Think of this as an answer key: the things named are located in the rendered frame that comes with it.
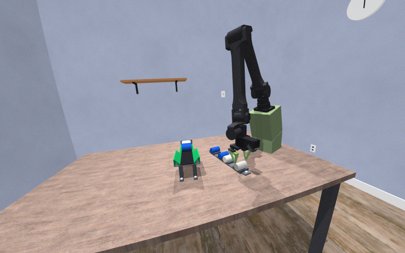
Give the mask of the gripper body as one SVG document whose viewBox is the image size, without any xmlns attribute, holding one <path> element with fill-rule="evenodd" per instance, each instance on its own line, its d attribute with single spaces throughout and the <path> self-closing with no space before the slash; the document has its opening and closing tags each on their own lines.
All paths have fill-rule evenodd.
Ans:
<svg viewBox="0 0 405 253">
<path fill-rule="evenodd" d="M 247 148 L 246 146 L 245 146 L 245 147 L 242 147 L 242 148 L 236 146 L 236 139 L 235 139 L 235 143 L 230 144 L 230 148 L 228 148 L 228 150 L 232 151 L 233 153 L 236 152 L 236 150 L 238 151 L 238 150 L 240 150 L 240 149 L 241 149 L 242 151 L 247 151 L 247 150 L 249 150 L 249 148 Z"/>
</svg>

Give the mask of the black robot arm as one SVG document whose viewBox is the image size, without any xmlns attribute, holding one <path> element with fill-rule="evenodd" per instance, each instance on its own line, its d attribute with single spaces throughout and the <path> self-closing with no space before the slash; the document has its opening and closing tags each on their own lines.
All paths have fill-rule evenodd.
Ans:
<svg viewBox="0 0 405 253">
<path fill-rule="evenodd" d="M 252 44 L 252 31 L 252 26 L 241 25 L 225 36 L 225 48 L 231 51 L 233 80 L 232 123 L 227 126 L 226 136 L 229 140 L 236 139 L 236 146 L 240 148 L 247 146 L 254 152 L 260 147 L 260 140 L 246 135 L 246 124 L 250 123 L 251 117 L 246 102 L 244 60 L 252 79 L 251 96 L 257 99 L 257 107 L 253 110 L 269 112 L 275 109 L 275 106 L 270 105 L 271 88 L 260 74 Z"/>
</svg>

